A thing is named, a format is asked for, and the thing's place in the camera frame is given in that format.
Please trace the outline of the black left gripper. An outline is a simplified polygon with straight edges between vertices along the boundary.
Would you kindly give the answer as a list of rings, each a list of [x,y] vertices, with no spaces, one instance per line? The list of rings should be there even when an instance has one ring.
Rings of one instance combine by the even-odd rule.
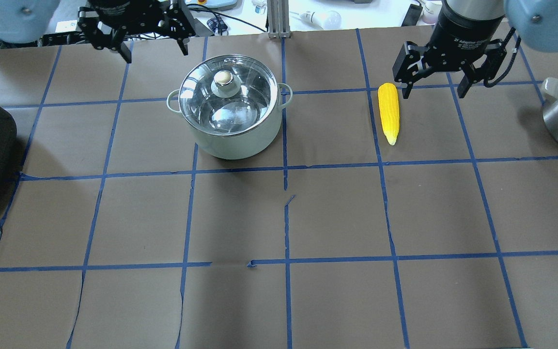
[[[79,8],[77,26],[91,38],[94,49],[115,51],[131,63],[131,51],[124,44],[128,35],[173,38],[188,55],[190,37],[197,35],[194,20],[183,0],[89,0]]]

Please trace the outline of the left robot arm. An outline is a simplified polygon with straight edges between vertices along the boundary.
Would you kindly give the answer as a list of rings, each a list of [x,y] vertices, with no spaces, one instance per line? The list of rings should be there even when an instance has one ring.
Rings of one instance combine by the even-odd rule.
[[[26,44],[48,29],[58,0],[0,0],[0,40]],[[128,35],[156,33],[172,38],[184,55],[197,35],[194,17],[183,0],[88,0],[77,12],[77,26],[94,49],[110,49],[127,63]]]

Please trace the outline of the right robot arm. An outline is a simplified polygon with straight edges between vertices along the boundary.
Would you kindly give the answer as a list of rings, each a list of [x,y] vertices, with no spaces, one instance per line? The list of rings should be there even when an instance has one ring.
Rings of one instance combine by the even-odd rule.
[[[478,82],[491,88],[504,78],[498,71],[514,35],[517,47],[558,52],[558,0],[444,0],[428,43],[407,41],[400,49],[393,79],[402,84],[403,98],[439,72],[464,73],[460,98]]]

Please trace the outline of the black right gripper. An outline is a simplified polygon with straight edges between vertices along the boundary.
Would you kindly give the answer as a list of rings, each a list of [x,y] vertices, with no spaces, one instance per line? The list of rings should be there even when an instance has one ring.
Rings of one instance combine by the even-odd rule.
[[[504,16],[502,0],[443,0],[432,37],[426,46],[406,41],[393,64],[393,79],[402,85],[407,99],[417,81],[431,76],[436,66],[459,66],[464,77],[459,98],[479,81],[487,88],[501,82],[507,67],[496,77],[507,55],[506,42],[491,41]],[[474,61],[485,56],[479,67]]]

